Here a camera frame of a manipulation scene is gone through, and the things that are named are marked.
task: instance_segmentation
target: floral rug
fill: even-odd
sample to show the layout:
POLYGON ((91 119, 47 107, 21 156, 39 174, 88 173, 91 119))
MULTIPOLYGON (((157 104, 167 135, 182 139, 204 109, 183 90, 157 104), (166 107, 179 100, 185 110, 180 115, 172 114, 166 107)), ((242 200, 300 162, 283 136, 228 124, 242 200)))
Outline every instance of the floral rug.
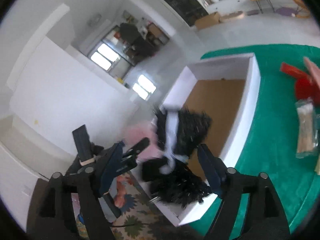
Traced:
MULTIPOLYGON (((124 173, 117 178, 118 195, 115 198, 122 212, 112 228, 116 240, 195 240, 202 239, 188 225, 174 227, 167 218, 149 203, 149 198, 131 173, 124 173)), ((85 225, 76 220, 81 237, 89 239, 85 225)))

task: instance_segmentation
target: metal bolt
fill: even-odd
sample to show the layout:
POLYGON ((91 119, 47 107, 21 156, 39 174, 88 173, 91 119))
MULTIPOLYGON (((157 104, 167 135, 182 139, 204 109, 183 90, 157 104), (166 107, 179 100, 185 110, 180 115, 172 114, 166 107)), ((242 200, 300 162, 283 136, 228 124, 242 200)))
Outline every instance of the metal bolt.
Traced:
POLYGON ((260 177, 263 179, 267 179, 268 178, 268 174, 266 174, 265 172, 260 173, 260 177))
POLYGON ((156 201, 158 201, 158 200, 160 200, 161 198, 159 197, 159 196, 157 196, 157 197, 154 197, 153 199, 150 199, 149 200, 149 202, 150 203, 154 203, 154 202, 156 202, 156 201))
POLYGON ((93 172, 93 170, 94 170, 93 167, 87 167, 87 168, 85 168, 84 172, 85 173, 91 173, 91 172, 93 172))
POLYGON ((55 172, 54 174, 52 174, 52 177, 54 178, 54 179, 57 179, 57 178, 59 178, 61 176, 61 173, 60 172, 55 172))
POLYGON ((235 168, 229 167, 227 169, 227 172, 230 173, 230 174, 235 174, 237 172, 237 170, 235 168))

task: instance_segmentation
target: window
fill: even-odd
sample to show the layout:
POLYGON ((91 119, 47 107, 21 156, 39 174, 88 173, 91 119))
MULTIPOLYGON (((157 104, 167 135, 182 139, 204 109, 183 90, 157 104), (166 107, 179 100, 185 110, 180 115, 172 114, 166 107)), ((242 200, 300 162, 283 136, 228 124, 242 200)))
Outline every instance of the window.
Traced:
POLYGON ((107 44, 100 43, 97 50, 90 57, 93 62, 105 70, 108 70, 113 63, 120 59, 118 53, 114 52, 107 44))
POLYGON ((139 76, 137 83, 133 85, 132 89, 144 100, 147 100, 156 91, 155 85, 144 75, 139 76))

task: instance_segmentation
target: green felt surface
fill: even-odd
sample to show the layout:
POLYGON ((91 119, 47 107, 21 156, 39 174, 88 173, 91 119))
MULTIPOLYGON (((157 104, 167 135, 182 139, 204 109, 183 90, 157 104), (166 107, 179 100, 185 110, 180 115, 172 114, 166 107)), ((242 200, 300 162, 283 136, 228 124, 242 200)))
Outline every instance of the green felt surface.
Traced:
MULTIPOLYGON (((209 52, 202 59, 249 52, 257 57, 261 84, 254 119, 236 169, 255 176, 264 171, 270 176, 293 231, 319 193, 320 176, 313 171, 317 157, 295 158, 299 125, 294 104, 295 80, 279 69, 284 61, 306 70, 304 56, 320 65, 320 49, 287 44, 254 45, 209 52)), ((239 236, 247 199, 247 194, 243 195, 230 239, 239 236)), ((216 200, 200 220, 191 223, 202 235, 208 231, 220 201, 216 200)))

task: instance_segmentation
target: pink fluffy fabric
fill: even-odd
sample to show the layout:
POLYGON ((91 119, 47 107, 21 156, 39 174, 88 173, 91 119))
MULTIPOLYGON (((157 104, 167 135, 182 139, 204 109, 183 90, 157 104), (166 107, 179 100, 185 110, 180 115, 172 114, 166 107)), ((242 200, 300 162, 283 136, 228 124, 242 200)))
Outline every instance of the pink fluffy fabric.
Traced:
POLYGON ((156 126, 151 122, 143 122, 130 127, 124 131, 124 141, 129 147, 134 146, 143 138, 150 139, 150 145, 138 155, 137 160, 146 161, 148 159, 160 158, 163 152, 157 146, 156 126))

